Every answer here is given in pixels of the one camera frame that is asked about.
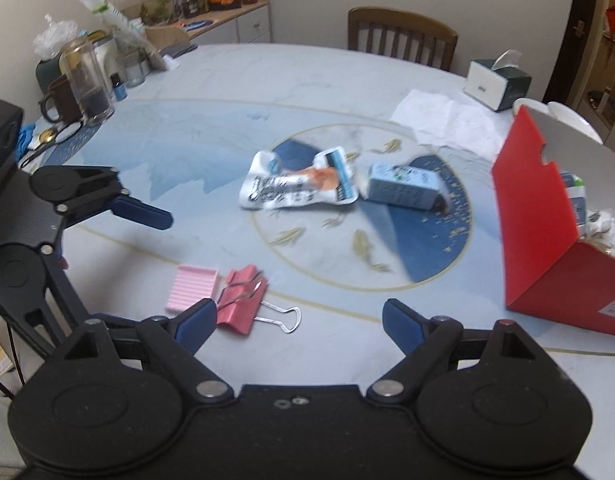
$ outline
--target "tissue box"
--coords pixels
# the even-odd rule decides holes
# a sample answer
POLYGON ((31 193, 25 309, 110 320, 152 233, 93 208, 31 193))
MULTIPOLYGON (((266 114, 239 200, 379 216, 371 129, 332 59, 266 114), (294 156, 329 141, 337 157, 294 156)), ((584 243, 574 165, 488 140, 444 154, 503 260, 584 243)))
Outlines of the tissue box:
POLYGON ((463 91, 495 112, 500 112, 511 108, 516 99, 526 96, 532 78, 514 66, 491 70, 494 61, 471 61, 463 91))
POLYGON ((445 211, 450 204, 445 182, 434 171, 386 163, 369 168, 367 199, 426 211, 445 211))
POLYGON ((612 209, 615 216, 615 153, 522 106, 492 168, 505 304, 615 335, 615 258, 580 239, 563 170, 585 183, 590 210, 612 209))

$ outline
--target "screw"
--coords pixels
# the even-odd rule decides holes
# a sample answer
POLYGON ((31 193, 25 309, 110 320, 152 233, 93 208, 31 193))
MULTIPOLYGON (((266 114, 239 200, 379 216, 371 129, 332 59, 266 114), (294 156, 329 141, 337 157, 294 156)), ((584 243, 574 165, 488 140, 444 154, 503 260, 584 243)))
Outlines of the screw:
POLYGON ((402 394, 405 388, 398 381, 392 379, 382 379, 372 385, 372 390, 381 397, 396 397, 402 394))
POLYGON ((273 405, 280 410, 289 410, 292 407, 292 403, 286 399, 277 399, 273 402, 273 405))
POLYGON ((214 399, 228 392, 228 385, 222 381, 203 381, 196 385, 196 391, 203 397, 214 399))
POLYGON ((309 399, 307 397, 294 397, 292 399, 292 404, 295 404, 296 406, 305 406, 306 404, 309 404, 309 399))

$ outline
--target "dark mug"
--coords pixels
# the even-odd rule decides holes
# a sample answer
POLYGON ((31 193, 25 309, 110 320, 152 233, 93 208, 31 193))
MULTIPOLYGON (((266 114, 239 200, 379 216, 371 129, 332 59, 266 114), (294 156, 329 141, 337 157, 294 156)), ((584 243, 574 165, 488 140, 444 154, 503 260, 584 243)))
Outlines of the dark mug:
POLYGON ((52 124, 63 123, 72 124, 78 123, 81 120, 83 113, 79 108, 72 93, 70 82, 67 76, 62 75, 48 85, 48 91, 43 99, 39 101, 41 114, 52 124), (48 100, 54 101, 58 117, 50 117, 48 113, 48 100))

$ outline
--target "mug handle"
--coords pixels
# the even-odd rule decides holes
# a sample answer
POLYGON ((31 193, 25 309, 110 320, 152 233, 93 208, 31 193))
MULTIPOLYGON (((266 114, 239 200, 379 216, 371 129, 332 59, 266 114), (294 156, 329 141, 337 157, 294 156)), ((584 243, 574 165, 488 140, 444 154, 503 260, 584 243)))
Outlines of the mug handle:
POLYGON ((39 101, 39 108, 41 109, 41 115, 45 117, 45 119, 52 124, 59 124, 61 122, 61 116, 53 119, 48 114, 48 99, 52 98, 52 94, 46 94, 43 96, 43 99, 39 101))

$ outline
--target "cabinet drawer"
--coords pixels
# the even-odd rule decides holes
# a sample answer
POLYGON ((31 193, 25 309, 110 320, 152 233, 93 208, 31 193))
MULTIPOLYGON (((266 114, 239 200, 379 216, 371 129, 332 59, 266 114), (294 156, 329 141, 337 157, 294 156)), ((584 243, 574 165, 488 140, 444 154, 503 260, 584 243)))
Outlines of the cabinet drawer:
POLYGON ((250 43, 271 43, 270 41, 270 33, 266 32, 262 36, 259 36, 254 41, 250 41, 250 43))
POLYGON ((240 43, 250 43, 259 36, 270 31, 268 6, 252 10, 236 19, 238 40, 240 43))
POLYGON ((219 27, 210 29, 192 38, 192 43, 197 45, 213 45, 218 43, 238 43, 236 33, 236 20, 222 23, 219 27))

